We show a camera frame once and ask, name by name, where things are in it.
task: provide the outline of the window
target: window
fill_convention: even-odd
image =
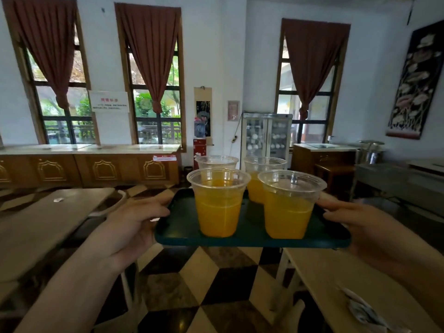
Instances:
[[[275,112],[292,114],[291,143],[323,143],[328,132],[330,116],[334,115],[335,84],[338,77],[339,56],[330,70],[322,88],[308,107],[308,117],[300,120],[302,104],[291,73],[285,37],[281,40],[282,55],[279,58]]]
[[[129,72],[131,101],[134,104],[137,142],[139,144],[179,144],[186,145],[185,111],[181,70],[181,41],[178,38],[171,63],[170,74],[165,93],[160,101],[162,113],[153,112],[151,95],[134,60],[134,56],[126,44],[126,58]]]
[[[96,142],[91,106],[86,89],[86,79],[80,41],[75,29],[75,51],[68,89],[69,110],[57,105],[56,95],[42,71],[23,43],[28,83],[36,99],[38,117],[48,144],[91,144]]]

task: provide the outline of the plastic cup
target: plastic cup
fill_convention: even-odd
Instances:
[[[258,174],[267,170],[284,170],[287,161],[278,157],[246,157],[244,162],[245,172],[251,175],[251,181],[247,187],[248,196],[251,201],[264,204],[265,193]]]
[[[200,231],[209,237],[233,235],[251,176],[240,170],[205,168],[192,171],[186,179],[194,190]]]
[[[203,155],[196,157],[195,161],[199,165],[199,169],[203,168],[219,168],[219,169],[236,169],[239,162],[237,157],[227,155]]]
[[[305,235],[324,180],[292,170],[259,173],[265,191],[265,229],[272,238],[300,239]]]

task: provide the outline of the yellow drink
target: yellow drink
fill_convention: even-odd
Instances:
[[[232,181],[213,179],[203,181],[211,187],[229,187]],[[235,233],[241,210],[243,190],[194,188],[200,230],[210,237],[228,237]]]
[[[258,172],[252,172],[251,181],[247,185],[248,197],[251,201],[264,204],[265,194],[263,183],[258,179]]]
[[[297,196],[265,191],[265,229],[272,238],[300,239],[305,235],[314,203]]]

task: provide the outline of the tray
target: tray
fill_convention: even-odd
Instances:
[[[265,231],[264,207],[248,199],[242,200],[239,223],[234,235],[225,238],[207,237],[199,230],[194,192],[191,188],[178,190],[170,205],[171,214],[160,218],[155,238],[170,246],[257,246],[279,248],[345,248],[350,245],[350,233],[339,223],[323,218],[324,210],[313,208],[303,239],[274,239]]]

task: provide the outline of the curtain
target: curtain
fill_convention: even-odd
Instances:
[[[76,0],[3,0],[5,14],[68,110],[67,92],[74,62]]]
[[[162,112],[165,92],[180,25],[180,8],[116,3],[122,26],[137,67],[151,94],[153,111]]]
[[[325,82],[342,44],[348,38],[349,24],[282,19],[291,73],[302,107],[301,120],[308,117],[308,105]]]

